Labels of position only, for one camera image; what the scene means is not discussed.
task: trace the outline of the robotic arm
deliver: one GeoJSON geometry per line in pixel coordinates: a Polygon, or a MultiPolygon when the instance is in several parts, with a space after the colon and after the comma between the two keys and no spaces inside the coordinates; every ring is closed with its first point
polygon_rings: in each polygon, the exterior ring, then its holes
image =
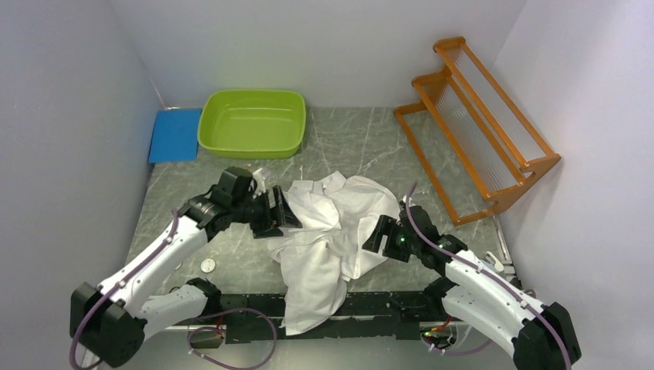
{"type": "MultiPolygon", "coordinates": [[[[515,287],[507,291],[489,277],[494,272],[484,270],[463,242],[440,235],[421,207],[413,206],[407,213],[401,206],[399,220],[381,216],[363,247],[372,252],[382,248],[384,256],[404,262],[416,255],[425,267],[437,271],[441,277],[423,292],[431,311],[468,322],[511,355],[519,370],[564,369],[560,347],[537,320],[538,314],[554,327],[571,362],[579,359],[575,331],[561,305],[545,306],[515,287]],[[436,241],[450,256],[427,241],[436,241]],[[536,314],[525,309],[527,305],[536,314]]],[[[302,227],[280,187],[270,193],[259,171],[228,168],[208,192],[184,203],[166,230],[127,266],[97,287],[84,283],[73,292],[71,363],[79,342],[109,366],[119,367],[157,332],[188,318],[223,311],[220,290],[200,278],[167,295],[151,296],[179,263],[233,222],[249,224],[255,238],[281,236],[279,227],[302,227]]]]}

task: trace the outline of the white button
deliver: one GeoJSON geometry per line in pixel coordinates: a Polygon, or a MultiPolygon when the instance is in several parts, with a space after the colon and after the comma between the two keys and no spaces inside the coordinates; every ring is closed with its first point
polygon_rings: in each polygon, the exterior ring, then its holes
{"type": "Polygon", "coordinates": [[[204,273],[210,273],[216,268],[216,261],[207,258],[206,260],[202,261],[202,264],[200,264],[200,270],[204,273]]]}

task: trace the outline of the crumpled fabric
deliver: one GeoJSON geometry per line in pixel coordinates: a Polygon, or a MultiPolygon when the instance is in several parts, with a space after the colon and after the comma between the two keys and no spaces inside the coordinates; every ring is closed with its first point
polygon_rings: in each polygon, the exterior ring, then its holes
{"type": "Polygon", "coordinates": [[[320,181],[297,180],[286,193],[301,229],[268,242],[288,287],[282,327],[304,333],[327,320],[346,299],[346,282],[386,260],[362,249],[379,216],[399,218],[397,199],[371,179],[334,172],[320,181]]]}

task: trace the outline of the gray marble tabletop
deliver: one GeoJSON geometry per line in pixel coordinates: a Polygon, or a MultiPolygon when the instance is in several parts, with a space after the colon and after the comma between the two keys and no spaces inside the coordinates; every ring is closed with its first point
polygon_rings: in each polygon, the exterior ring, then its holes
{"type": "MultiPolygon", "coordinates": [[[[420,142],[434,171],[460,214],[482,209],[479,193],[430,116],[416,113],[407,122],[420,142]]],[[[320,180],[334,171],[361,175],[387,187],[400,199],[414,181],[415,204],[429,212],[441,233],[453,234],[477,256],[492,251],[501,256],[500,241],[492,219],[453,227],[416,154],[399,127],[392,108],[311,108],[302,148],[283,160],[233,160],[218,158],[200,148],[193,162],[159,163],[154,167],[143,209],[132,240],[128,261],[145,249],[170,222],[173,208],[189,197],[204,193],[229,166],[266,167],[267,183],[287,190],[293,180],[320,180]]],[[[233,224],[209,245],[191,255],[161,285],[166,294],[191,278],[208,278],[223,293],[284,293],[280,267],[269,256],[266,240],[253,240],[247,225],[233,224]],[[215,260],[213,272],[200,269],[206,258],[215,260]]],[[[388,260],[360,279],[350,281],[350,291],[422,290],[438,278],[412,257],[408,264],[388,260]]]]}

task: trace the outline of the green tray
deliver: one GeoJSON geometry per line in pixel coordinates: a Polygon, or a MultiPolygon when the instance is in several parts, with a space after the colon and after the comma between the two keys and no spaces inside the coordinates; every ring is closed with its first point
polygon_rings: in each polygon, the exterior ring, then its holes
{"type": "Polygon", "coordinates": [[[226,158],[287,158],[305,133],[305,100],[296,92],[223,90],[202,109],[197,141],[226,158]]]}

